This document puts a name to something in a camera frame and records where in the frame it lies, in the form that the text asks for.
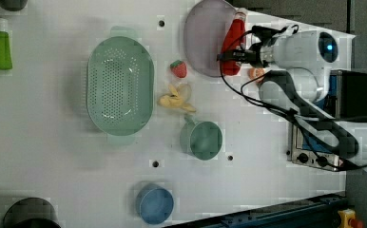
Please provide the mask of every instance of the blue object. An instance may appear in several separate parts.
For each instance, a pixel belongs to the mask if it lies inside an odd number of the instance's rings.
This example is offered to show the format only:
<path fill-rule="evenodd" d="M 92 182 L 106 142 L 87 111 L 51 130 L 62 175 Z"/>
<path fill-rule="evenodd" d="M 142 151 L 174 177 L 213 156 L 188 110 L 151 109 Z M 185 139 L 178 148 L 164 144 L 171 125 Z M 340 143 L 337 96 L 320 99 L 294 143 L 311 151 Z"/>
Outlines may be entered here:
<path fill-rule="evenodd" d="M 136 199 L 136 210 L 150 225 L 163 223 L 172 213 L 172 195 L 157 184 L 150 183 L 140 191 Z"/>

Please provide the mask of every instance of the white tabletop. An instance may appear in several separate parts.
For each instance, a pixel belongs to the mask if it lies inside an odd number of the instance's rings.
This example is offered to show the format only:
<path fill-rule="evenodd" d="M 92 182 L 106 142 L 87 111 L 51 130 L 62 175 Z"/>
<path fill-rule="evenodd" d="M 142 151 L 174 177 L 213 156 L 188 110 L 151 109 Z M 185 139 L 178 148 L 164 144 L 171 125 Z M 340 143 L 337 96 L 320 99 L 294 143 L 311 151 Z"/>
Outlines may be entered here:
<path fill-rule="evenodd" d="M 14 66 L 11 76 L 0 75 L 0 219 L 20 198 L 39 197 L 55 206 L 63 228 L 146 227 L 133 203 L 147 182 L 164 186 L 176 202 L 161 226 L 344 190 L 345 174 L 286 160 L 287 122 L 190 66 L 185 81 L 192 84 L 197 118 L 223 131 L 215 159 L 184 154 L 183 116 L 157 105 L 130 146 L 109 143 L 92 123 L 85 104 L 87 60 L 111 27 L 139 32 L 155 64 L 158 98 L 176 82 L 168 67 L 184 59 L 184 20 L 197 2 L 30 0 L 20 12 L 0 9 L 10 24 Z M 255 12 L 247 21 L 249 29 L 254 23 L 280 29 L 289 22 Z M 333 34 L 341 37 L 340 51 L 351 50 L 352 36 Z M 338 68 L 349 67 L 346 54 Z M 241 75 L 230 81 L 245 82 L 246 67 Z M 161 167 L 151 166 L 155 160 Z"/>

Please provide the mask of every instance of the red object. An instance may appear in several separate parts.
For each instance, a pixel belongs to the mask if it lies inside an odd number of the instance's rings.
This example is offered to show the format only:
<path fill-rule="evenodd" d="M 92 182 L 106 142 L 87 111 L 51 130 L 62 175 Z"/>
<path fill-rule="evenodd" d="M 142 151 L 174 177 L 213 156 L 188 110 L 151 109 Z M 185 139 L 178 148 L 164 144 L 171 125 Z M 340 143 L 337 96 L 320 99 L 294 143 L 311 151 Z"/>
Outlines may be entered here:
<path fill-rule="evenodd" d="M 233 24 L 225 35 L 224 43 L 222 43 L 222 53 L 230 49 L 240 49 L 240 45 L 246 44 L 245 37 L 233 42 L 245 33 L 246 9 L 239 9 L 235 14 Z M 222 62 L 222 73 L 224 75 L 236 75 L 241 69 L 241 63 L 235 61 Z"/>
<path fill-rule="evenodd" d="M 171 68 L 172 73 L 174 73 L 175 76 L 177 76 L 178 78 L 186 77 L 187 69 L 185 62 L 177 60 L 174 63 L 172 63 L 169 67 Z"/>
<path fill-rule="evenodd" d="M 351 218 L 349 220 L 349 225 L 351 225 L 353 228 L 364 228 L 364 224 L 362 223 L 362 221 Z"/>

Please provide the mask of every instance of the small toy fruit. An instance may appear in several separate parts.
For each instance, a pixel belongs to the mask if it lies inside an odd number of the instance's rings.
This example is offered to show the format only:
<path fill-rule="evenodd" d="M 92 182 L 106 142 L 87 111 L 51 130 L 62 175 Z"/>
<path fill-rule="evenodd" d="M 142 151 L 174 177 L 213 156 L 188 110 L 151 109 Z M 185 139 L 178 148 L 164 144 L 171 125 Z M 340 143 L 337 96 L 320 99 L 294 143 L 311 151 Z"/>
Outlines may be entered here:
<path fill-rule="evenodd" d="M 177 60 L 174 63 L 172 63 L 170 66 L 172 73 L 175 74 L 175 76 L 177 76 L 178 78 L 184 78 L 186 77 L 186 63 L 181 61 L 181 60 Z"/>
<path fill-rule="evenodd" d="M 260 77 L 259 79 L 257 79 L 257 83 L 260 83 L 263 80 L 263 77 L 261 77 L 264 74 L 264 69 L 263 68 L 250 68 L 249 69 L 249 78 L 252 79 L 256 79 L 258 77 Z"/>

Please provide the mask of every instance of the green bottle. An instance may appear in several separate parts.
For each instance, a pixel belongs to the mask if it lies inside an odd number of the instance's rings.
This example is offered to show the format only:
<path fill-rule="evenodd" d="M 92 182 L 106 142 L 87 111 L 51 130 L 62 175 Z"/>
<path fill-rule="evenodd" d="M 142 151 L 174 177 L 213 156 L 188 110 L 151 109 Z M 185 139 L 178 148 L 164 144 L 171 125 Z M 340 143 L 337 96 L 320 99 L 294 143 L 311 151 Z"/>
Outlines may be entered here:
<path fill-rule="evenodd" d="M 0 69 L 12 69 L 8 22 L 0 18 Z"/>

